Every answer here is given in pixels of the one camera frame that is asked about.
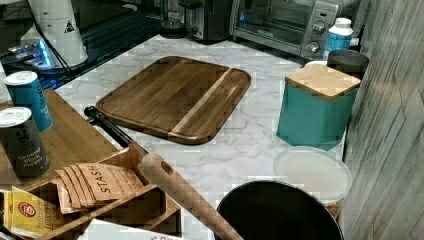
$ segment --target blue can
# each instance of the blue can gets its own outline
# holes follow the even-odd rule
[[[7,76],[4,82],[13,105],[31,109],[38,131],[42,132],[53,125],[43,89],[35,72],[16,72]]]

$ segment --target wood grain wall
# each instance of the wood grain wall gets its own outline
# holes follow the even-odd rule
[[[345,239],[424,239],[424,1],[373,0],[347,136]]]

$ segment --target yellow tea box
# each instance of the yellow tea box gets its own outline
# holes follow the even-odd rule
[[[65,224],[56,205],[13,187],[12,228],[14,234],[40,237]]]

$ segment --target glass carafe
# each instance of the glass carafe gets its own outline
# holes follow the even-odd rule
[[[161,0],[161,35],[166,38],[181,38],[186,35],[184,8],[178,0]]]

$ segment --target black can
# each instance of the black can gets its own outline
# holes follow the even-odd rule
[[[49,171],[50,160],[30,109],[0,111],[0,142],[19,179],[32,180]]]

